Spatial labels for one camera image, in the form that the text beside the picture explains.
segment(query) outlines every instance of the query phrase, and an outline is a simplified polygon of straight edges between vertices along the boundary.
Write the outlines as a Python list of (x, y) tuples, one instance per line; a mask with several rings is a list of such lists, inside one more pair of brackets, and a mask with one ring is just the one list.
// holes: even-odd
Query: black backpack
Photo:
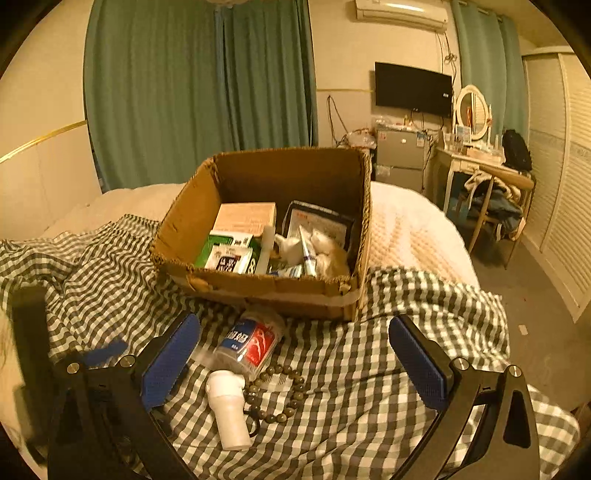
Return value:
[(515, 130), (503, 134), (505, 166), (519, 171), (531, 171), (531, 156), (523, 137)]

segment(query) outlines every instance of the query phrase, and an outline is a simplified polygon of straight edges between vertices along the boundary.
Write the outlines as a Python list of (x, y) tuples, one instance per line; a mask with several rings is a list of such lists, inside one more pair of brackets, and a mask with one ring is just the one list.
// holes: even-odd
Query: tv screen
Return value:
[(452, 116), (449, 75), (392, 63), (375, 63), (375, 104)]

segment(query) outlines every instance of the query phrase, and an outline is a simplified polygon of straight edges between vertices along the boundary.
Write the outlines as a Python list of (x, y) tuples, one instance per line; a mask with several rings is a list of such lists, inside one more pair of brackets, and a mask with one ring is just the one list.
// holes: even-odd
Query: white cabinet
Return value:
[(568, 50), (524, 56), (537, 178), (525, 244), (576, 321), (591, 300), (591, 79)]

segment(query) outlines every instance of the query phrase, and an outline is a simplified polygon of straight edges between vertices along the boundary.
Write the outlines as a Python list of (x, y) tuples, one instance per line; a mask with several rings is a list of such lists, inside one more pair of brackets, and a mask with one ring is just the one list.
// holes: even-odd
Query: vanity table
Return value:
[[(443, 176), (441, 167), (447, 169), (447, 183), (445, 198), (443, 201), (443, 213), (447, 214), (449, 200), (452, 193), (452, 181), (456, 172), (472, 175), (481, 165), (497, 168), (503, 167), (504, 157), (502, 150), (494, 150), (491, 143), (492, 108), (486, 104), (486, 100), (480, 90), (474, 85), (465, 86), (459, 93), (454, 106), (454, 131), (452, 136), (445, 139), (445, 146), (437, 147), (437, 155), (434, 159), (434, 172), (431, 174), (433, 182), (432, 201), (437, 204), (437, 194)], [(493, 154), (485, 153), (473, 147), (484, 147), (484, 150), (494, 151)], [(470, 150), (471, 155), (464, 155), (459, 151)]]
[(503, 170), (515, 172), (515, 170), (499, 165), (497, 161), (483, 160), (480, 158), (469, 157), (459, 153), (445, 150), (445, 148), (437, 147), (437, 155), (435, 156), (436, 167), (434, 169), (433, 179), (433, 202), (437, 202), (437, 185), (440, 175), (441, 167), (447, 170), (447, 183), (445, 189), (445, 199), (443, 200), (443, 213), (447, 214), (449, 207), (449, 199), (452, 193), (452, 181), (456, 172), (467, 173), (472, 175), (479, 169), (480, 165), (488, 165), (492, 167), (501, 168)]

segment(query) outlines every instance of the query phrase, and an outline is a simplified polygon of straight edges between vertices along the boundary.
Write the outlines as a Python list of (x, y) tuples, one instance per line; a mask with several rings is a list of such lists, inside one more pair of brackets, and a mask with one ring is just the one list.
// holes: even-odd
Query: gingham fabric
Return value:
[[(17, 285), (43, 283), (54, 357), (117, 336), (129, 345), (125, 354), (138, 354), (184, 309), (201, 318), (198, 350), (213, 351), (237, 314), (189, 298), (155, 273), (149, 248), (157, 227), (126, 215), (92, 233), (0, 243), (2, 307)], [(436, 415), (425, 408), (389, 346), (388, 322), (395, 314), (409, 314), (451, 357), (461, 355), (484, 369), (508, 365), (506, 317), (496, 295), (404, 268), (371, 269), (367, 295), (357, 323), (286, 320), (272, 357), (302, 371), (307, 398), (287, 425), (263, 424), (247, 451), (221, 449), (205, 393), (209, 370), (189, 360), (189, 374), (164, 409), (173, 445), (198, 478), (389, 478)], [(530, 393), (545, 479), (576, 444), (579, 430), (570, 414), (534, 388)], [(285, 398), (286, 393), (267, 392), (263, 408), (279, 411)], [(481, 412), (473, 410), (448, 468), (461, 462)]]

